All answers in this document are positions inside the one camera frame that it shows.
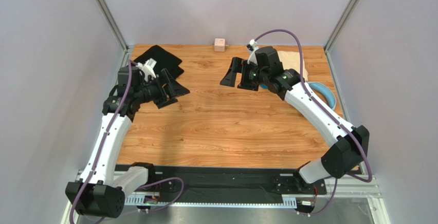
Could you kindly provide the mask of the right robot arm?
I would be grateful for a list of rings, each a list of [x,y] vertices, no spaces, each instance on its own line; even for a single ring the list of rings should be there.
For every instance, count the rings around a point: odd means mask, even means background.
[[[285,70],[273,47],[254,50],[248,60],[234,57],[220,84],[234,87],[237,73],[241,74],[238,88],[257,91],[259,86],[267,86],[270,92],[297,109],[329,146],[321,158],[294,172],[297,188],[307,188],[327,177],[342,178],[364,161],[369,131],[362,125],[355,127],[337,115],[313,93],[297,71]]]

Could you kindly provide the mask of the light blue headphones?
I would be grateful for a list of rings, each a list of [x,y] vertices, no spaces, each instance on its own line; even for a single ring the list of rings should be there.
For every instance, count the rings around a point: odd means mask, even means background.
[[[327,105],[332,109],[335,110],[337,106],[337,99],[334,95],[334,93],[324,84],[320,82],[308,82],[308,85],[311,89],[316,90],[317,92],[321,93],[325,99]]]

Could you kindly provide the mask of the black t shirt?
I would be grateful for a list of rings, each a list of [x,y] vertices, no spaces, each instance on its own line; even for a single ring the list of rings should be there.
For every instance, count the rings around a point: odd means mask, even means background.
[[[134,62],[145,64],[149,59],[156,61],[156,65],[154,66],[155,73],[160,73],[162,69],[167,69],[174,79],[184,73],[184,70],[179,66],[182,60],[158,45],[152,46],[137,57]]]

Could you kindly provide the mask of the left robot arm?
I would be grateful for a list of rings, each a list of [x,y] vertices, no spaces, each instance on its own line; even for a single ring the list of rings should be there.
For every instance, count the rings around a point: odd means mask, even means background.
[[[163,108],[189,93],[167,69],[158,74],[142,64],[119,69],[117,84],[103,103],[100,131],[91,157],[79,179],[69,182],[65,189],[72,205],[71,223],[75,214],[117,218],[128,196],[161,183],[156,180],[153,164],[144,162],[133,163],[115,178],[121,146],[141,104],[152,102]]]

